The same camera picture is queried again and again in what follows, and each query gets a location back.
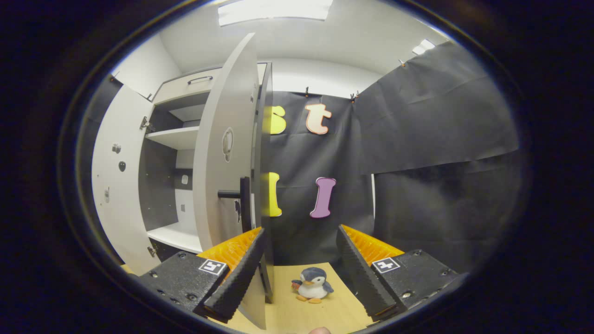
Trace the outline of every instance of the open cabinet door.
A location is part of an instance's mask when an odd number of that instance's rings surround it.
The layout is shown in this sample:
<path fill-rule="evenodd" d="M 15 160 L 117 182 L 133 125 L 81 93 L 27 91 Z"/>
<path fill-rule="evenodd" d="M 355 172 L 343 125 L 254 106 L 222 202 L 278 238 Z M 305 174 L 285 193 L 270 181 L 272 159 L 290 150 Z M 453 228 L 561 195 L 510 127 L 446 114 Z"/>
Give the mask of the open cabinet door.
<path fill-rule="evenodd" d="M 233 50 L 204 106 L 194 153 L 194 214 L 203 250 L 242 233 L 238 203 L 218 192 L 239 191 L 251 176 L 252 135 L 258 98 L 254 34 Z"/>
<path fill-rule="evenodd" d="M 101 226 L 113 248 L 136 274 L 161 261 L 149 251 L 138 196 L 138 165 L 153 104 L 124 85 L 109 105 L 95 140 L 91 163 L 93 198 Z M 119 150 L 112 150 L 113 145 Z"/>

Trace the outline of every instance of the cabinet drawer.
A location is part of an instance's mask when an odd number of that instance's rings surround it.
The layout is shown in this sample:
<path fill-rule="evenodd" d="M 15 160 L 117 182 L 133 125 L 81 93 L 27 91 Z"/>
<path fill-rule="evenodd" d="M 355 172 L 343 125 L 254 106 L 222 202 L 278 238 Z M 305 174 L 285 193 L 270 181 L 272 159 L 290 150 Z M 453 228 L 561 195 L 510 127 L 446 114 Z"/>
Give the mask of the cabinet drawer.
<path fill-rule="evenodd" d="M 209 92 L 220 70 L 215 68 L 202 71 L 164 83 L 154 97 L 153 104 L 158 105 L 180 97 Z"/>

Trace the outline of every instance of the stuffed penguin toy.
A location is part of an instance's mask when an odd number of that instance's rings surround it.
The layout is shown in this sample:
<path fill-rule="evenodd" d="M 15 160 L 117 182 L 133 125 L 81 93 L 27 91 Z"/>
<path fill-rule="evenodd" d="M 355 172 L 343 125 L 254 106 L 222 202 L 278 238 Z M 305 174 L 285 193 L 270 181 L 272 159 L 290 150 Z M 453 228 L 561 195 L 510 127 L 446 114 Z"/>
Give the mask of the stuffed penguin toy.
<path fill-rule="evenodd" d="M 293 288 L 299 295 L 297 299 L 309 301 L 312 304 L 322 302 L 322 298 L 334 292 L 330 283 L 326 282 L 326 272 L 323 269 L 310 267 L 301 272 L 301 280 L 294 279 Z"/>

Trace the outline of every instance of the wall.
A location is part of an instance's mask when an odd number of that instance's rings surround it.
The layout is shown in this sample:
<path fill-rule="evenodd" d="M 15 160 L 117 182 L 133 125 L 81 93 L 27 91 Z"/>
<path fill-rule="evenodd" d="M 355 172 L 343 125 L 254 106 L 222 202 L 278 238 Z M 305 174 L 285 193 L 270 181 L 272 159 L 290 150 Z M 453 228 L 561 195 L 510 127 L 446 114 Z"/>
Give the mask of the wall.
<path fill-rule="evenodd" d="M 165 80 L 180 74 L 159 34 L 146 40 L 112 70 L 112 75 L 135 92 L 144 97 L 152 94 L 151 100 Z"/>
<path fill-rule="evenodd" d="M 362 68 L 326 61 L 296 58 L 266 59 L 272 61 L 273 89 L 350 98 L 382 77 Z"/>

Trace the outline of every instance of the cabinet shelf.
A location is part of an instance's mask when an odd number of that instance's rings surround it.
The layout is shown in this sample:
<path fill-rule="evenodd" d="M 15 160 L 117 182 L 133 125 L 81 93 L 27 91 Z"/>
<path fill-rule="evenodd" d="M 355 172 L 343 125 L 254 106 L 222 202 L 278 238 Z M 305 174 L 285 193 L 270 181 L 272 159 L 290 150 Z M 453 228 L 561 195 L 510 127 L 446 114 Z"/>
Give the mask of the cabinet shelf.
<path fill-rule="evenodd" d="M 196 254 L 202 253 L 202 246 L 195 225 L 191 226 L 177 222 L 153 229 L 147 233 L 149 238 L 166 245 Z"/>
<path fill-rule="evenodd" d="M 166 131 L 158 131 L 146 135 L 146 139 L 169 146 L 176 150 L 193 150 L 196 147 L 196 138 L 199 127 L 187 127 Z"/>

